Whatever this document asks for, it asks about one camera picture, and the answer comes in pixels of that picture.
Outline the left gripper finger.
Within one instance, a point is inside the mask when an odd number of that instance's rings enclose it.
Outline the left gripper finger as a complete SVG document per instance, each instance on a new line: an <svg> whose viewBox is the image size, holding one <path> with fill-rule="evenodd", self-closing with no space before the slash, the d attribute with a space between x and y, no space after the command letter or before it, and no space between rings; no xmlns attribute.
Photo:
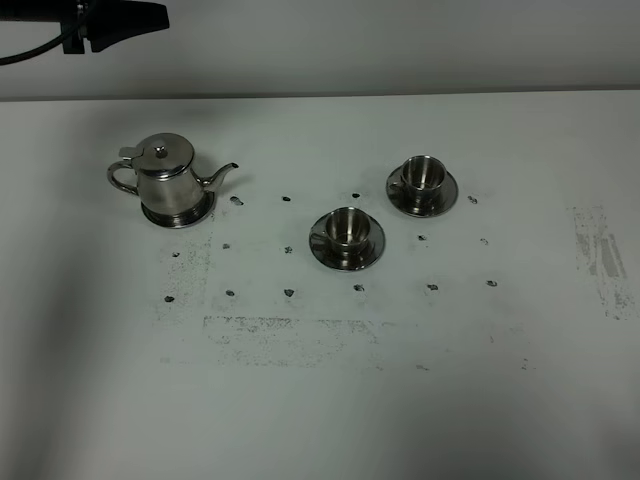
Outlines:
<svg viewBox="0 0 640 480"><path fill-rule="evenodd" d="M145 34L170 27L165 5L145 1L76 1L73 14L61 22L65 31L90 10L87 21L62 43L65 54L84 54L84 41L91 51L98 53L107 48Z"/></svg>

